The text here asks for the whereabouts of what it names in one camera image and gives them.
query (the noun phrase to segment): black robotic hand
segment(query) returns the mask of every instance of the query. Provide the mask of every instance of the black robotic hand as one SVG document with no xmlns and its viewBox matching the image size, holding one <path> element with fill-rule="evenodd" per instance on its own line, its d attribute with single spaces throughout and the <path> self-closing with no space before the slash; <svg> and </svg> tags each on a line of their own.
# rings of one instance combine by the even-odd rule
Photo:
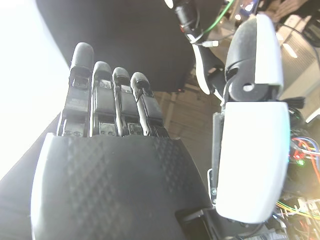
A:
<svg viewBox="0 0 320 240">
<path fill-rule="evenodd" d="M 145 75 L 133 74 L 98 61 L 84 42 L 73 54 L 69 90 L 61 113 L 58 136 L 145 135 L 168 137 L 162 112 Z"/>
</svg>

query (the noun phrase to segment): orange wire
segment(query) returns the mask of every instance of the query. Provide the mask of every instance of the orange wire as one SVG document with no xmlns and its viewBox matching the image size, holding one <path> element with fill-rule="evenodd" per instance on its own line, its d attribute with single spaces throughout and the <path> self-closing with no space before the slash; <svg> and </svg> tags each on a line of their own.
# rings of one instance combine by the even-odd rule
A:
<svg viewBox="0 0 320 240">
<path fill-rule="evenodd" d="M 305 141 L 303 141 L 303 140 L 301 140 L 301 139 L 299 139 L 299 138 L 293 138 L 293 140 L 297 140 L 297 141 L 299 141 L 301 144 L 305 145 L 305 147 L 306 147 L 306 149 L 307 149 L 308 151 L 311 150 L 310 147 L 309 147 L 309 145 L 308 145 Z M 319 173 L 319 171 L 318 171 L 318 169 L 317 169 L 317 165 L 316 165 L 316 161 L 315 161 L 315 156 L 312 155 L 312 154 L 310 154 L 310 157 L 311 157 L 311 162 L 312 162 L 312 166 L 313 166 L 314 172 L 315 172 L 315 174 L 316 174 L 316 178 L 318 179 L 318 182 L 320 183 L 320 173 Z"/>
</svg>

